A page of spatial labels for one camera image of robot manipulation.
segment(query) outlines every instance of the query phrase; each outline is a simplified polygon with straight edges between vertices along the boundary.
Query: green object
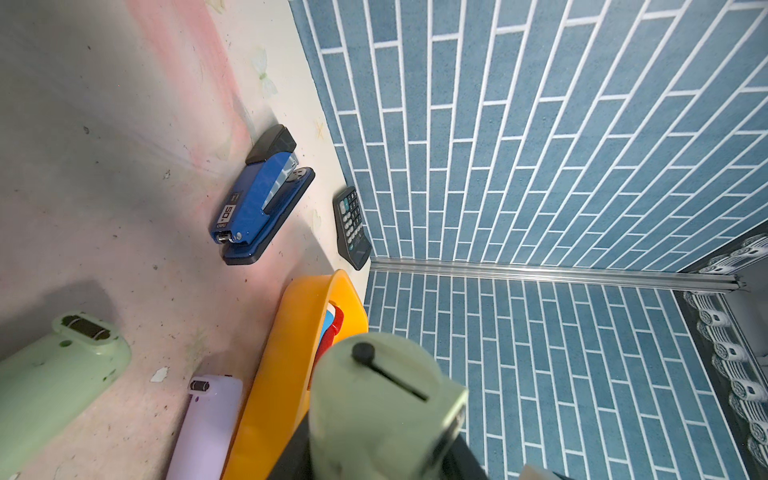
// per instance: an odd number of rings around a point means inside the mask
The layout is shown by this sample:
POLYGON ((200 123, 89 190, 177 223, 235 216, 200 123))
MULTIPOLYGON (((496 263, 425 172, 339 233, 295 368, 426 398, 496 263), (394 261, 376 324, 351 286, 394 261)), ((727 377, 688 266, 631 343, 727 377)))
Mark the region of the green object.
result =
POLYGON ((9 478, 106 390, 131 361, 118 329, 83 312, 0 362, 0 478, 9 478))
POLYGON ((410 340, 389 333, 344 339, 319 360, 312 381, 314 478, 436 480, 467 396, 410 340))

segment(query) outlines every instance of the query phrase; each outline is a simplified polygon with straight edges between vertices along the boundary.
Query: light green cylinder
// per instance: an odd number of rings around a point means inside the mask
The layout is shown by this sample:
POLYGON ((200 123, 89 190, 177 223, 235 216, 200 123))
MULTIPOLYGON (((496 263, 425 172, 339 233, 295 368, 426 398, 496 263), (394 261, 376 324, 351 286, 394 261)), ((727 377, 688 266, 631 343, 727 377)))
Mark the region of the light green cylinder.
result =
POLYGON ((118 329, 83 312, 0 362, 0 478, 9 478, 106 390, 131 361, 118 329))

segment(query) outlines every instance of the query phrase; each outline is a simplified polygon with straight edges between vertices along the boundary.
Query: black knob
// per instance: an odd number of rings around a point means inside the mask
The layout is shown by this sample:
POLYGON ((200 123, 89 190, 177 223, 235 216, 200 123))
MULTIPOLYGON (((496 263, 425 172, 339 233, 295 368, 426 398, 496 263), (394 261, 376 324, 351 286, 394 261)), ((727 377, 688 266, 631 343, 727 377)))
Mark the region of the black knob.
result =
POLYGON ((376 349, 368 342, 358 342, 352 347, 352 358, 360 365, 371 366, 376 357, 376 349))

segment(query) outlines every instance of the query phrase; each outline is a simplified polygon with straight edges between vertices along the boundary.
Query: stapler label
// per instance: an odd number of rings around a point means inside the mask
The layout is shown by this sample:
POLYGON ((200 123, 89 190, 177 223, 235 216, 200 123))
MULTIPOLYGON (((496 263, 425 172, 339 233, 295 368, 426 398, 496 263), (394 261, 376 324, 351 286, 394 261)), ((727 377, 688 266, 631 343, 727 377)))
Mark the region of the stapler label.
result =
POLYGON ((224 205, 219 220, 216 220, 216 228, 223 228, 232 220, 232 213, 235 211, 236 204, 224 205))

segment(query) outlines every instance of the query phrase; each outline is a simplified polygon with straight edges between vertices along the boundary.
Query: white paint chip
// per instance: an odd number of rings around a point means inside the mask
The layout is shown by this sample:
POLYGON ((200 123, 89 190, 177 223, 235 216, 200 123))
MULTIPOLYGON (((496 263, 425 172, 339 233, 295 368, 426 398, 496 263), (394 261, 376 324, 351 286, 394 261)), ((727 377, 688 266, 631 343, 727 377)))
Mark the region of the white paint chip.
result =
POLYGON ((149 379, 150 382, 154 383, 160 383, 163 380, 165 380, 165 377, 168 376, 168 367, 164 366, 161 369, 157 369, 157 371, 152 375, 152 378, 149 379))

